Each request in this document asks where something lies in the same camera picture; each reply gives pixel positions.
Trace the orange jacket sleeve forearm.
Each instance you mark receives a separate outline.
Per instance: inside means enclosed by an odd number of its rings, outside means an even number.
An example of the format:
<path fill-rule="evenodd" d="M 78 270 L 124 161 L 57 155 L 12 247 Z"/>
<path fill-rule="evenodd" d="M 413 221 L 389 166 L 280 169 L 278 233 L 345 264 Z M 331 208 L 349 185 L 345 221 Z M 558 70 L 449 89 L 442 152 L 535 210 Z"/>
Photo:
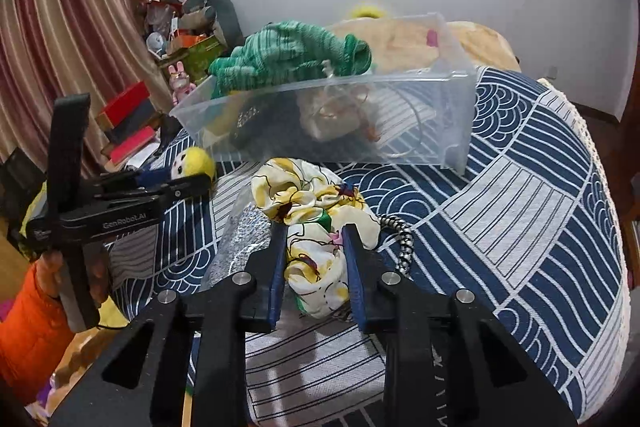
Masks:
<path fill-rule="evenodd" d="M 1 382 L 20 407 L 37 400 L 74 338 L 62 303 L 38 281 L 40 265 L 29 267 L 1 322 Z"/>

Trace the left hand on gripper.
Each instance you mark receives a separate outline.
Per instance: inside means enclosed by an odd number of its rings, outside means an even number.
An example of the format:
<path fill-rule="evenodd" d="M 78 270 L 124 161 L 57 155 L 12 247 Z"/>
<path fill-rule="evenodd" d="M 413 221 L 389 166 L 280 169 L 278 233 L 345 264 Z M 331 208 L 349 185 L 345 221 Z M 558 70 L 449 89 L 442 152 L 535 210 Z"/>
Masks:
<path fill-rule="evenodd" d="M 63 267 L 64 260 L 59 251 L 48 251 L 40 256 L 36 261 L 36 281 L 40 291 L 54 299 L 60 297 Z M 111 288 L 108 254 L 104 248 L 89 260 L 88 279 L 92 299 L 99 308 L 107 300 Z"/>

